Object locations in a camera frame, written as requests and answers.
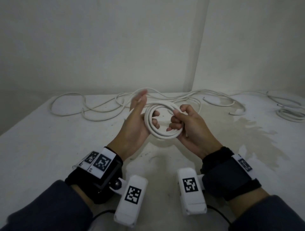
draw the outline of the white wall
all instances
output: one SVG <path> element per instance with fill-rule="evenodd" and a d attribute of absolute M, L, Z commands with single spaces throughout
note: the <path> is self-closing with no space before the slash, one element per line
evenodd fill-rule
<path fill-rule="evenodd" d="M 304 12 L 304 0 L 211 0 L 193 90 L 305 96 Z"/>
<path fill-rule="evenodd" d="M 208 2 L 3 0 L 0 89 L 189 91 Z"/>

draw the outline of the table surface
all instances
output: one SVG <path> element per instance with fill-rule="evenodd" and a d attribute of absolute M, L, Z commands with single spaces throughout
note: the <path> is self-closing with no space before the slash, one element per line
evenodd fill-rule
<path fill-rule="evenodd" d="M 285 92 L 302 104 L 305 99 Z M 168 93 L 176 96 L 179 93 Z M 114 95 L 89 95 L 89 105 L 112 98 Z M 203 95 L 196 98 L 203 102 Z M 219 101 L 212 96 L 211 100 Z M 231 116 L 235 107 L 217 107 L 203 102 L 201 116 L 216 138 L 239 153 L 252 166 L 263 188 L 279 195 L 305 219 L 305 123 L 286 121 L 275 114 L 279 107 L 265 96 L 243 94 L 234 96 L 245 104 L 247 113 Z M 65 179 L 89 151 L 107 145 L 119 132 L 125 109 L 119 116 L 92 122 L 80 114 L 58 117 L 51 115 L 51 99 L 33 111 L 0 137 L 1 224 L 7 216 L 34 200 L 54 181 Z M 114 107 L 109 102 L 105 107 Z M 81 97 L 65 96 L 54 105 L 57 112 L 76 112 L 82 108 Z M 92 118 L 103 115 L 88 112 Z M 161 110 L 160 129 L 169 124 L 170 114 Z M 184 217 L 178 194 L 176 171 L 192 167 L 199 173 L 201 160 L 182 146 L 177 139 L 157 140 L 149 136 L 140 150 L 123 165 L 125 179 L 133 174 L 148 179 L 148 187 L 135 230 L 227 230 L 227 223 L 216 212 Z M 219 208 L 234 220 L 226 203 L 205 195 L 207 204 Z M 104 205 L 96 206 L 96 213 L 115 209 L 120 197 L 115 195 Z M 93 230 L 125 230 L 105 214 L 93 224 Z"/>

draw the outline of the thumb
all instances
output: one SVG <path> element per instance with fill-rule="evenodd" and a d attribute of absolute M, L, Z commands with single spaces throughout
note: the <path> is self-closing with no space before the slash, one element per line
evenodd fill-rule
<path fill-rule="evenodd" d="M 146 95 L 143 95 L 140 99 L 139 99 L 139 101 L 137 102 L 137 105 L 135 106 L 135 108 L 134 108 L 134 110 L 133 110 L 133 112 L 132 113 L 134 113 L 134 114 L 141 114 L 141 112 L 142 112 L 142 110 L 143 110 L 143 108 L 145 107 L 145 105 L 146 105 L 146 102 L 147 102 L 147 97 L 146 97 Z"/>
<path fill-rule="evenodd" d="M 174 116 L 181 120 L 182 122 L 187 122 L 189 120 L 189 116 L 179 112 L 177 109 L 173 110 Z"/>

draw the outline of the dark sleeve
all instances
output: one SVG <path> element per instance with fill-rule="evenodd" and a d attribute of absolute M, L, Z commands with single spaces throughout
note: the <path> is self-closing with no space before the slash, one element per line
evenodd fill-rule
<path fill-rule="evenodd" d="M 92 216 L 82 198 L 58 180 L 29 205 L 11 214 L 1 231 L 85 231 Z"/>
<path fill-rule="evenodd" d="M 305 222 L 278 196 L 269 196 L 246 212 L 229 227 L 229 231 L 305 230 Z"/>

